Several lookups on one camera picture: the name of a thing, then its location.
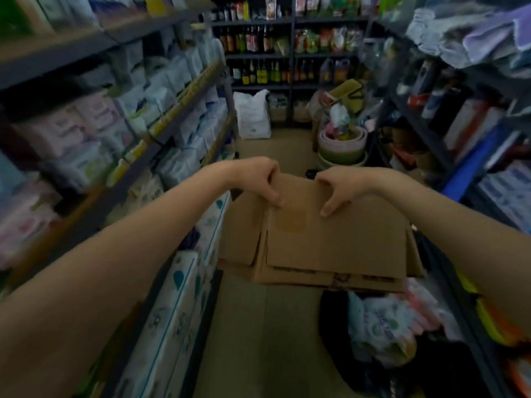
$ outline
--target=person's right hand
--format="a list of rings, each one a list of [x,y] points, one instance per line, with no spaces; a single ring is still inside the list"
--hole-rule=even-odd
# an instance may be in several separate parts
[[[386,169],[381,167],[335,166],[317,173],[315,180],[327,183],[334,189],[334,193],[321,210],[321,216],[326,218],[343,204],[363,194],[373,192],[375,178],[382,170]]]

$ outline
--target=aisle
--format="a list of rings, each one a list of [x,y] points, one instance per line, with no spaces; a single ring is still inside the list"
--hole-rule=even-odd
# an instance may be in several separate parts
[[[315,165],[309,130],[238,143],[303,176]],[[224,274],[194,398],[352,398],[317,331],[321,289],[263,286]]]

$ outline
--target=person's left hand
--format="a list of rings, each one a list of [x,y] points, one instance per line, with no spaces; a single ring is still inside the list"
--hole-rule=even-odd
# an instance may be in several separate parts
[[[282,207],[282,196],[271,187],[271,177],[280,171],[278,162],[260,156],[258,158],[232,161],[233,180],[231,186],[261,195],[271,204]]]

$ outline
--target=hand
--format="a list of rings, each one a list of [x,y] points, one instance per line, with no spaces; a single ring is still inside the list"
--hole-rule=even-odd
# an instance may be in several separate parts
[[[269,184],[271,177],[280,171],[278,162],[260,156],[258,158],[238,159],[232,161],[232,188],[240,188],[261,195],[271,204],[282,207],[282,196]]]
[[[381,167],[331,167],[317,173],[315,180],[329,184],[334,189],[330,199],[324,204],[321,216],[326,218],[340,206],[351,200],[374,191],[375,178]]]

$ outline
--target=cardboard box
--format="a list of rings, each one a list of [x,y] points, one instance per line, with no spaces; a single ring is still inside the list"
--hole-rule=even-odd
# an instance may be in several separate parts
[[[376,196],[358,198],[327,219],[331,187],[286,173],[272,186],[283,208],[243,193],[227,210],[218,268],[256,283],[402,292],[422,267],[409,223]]]

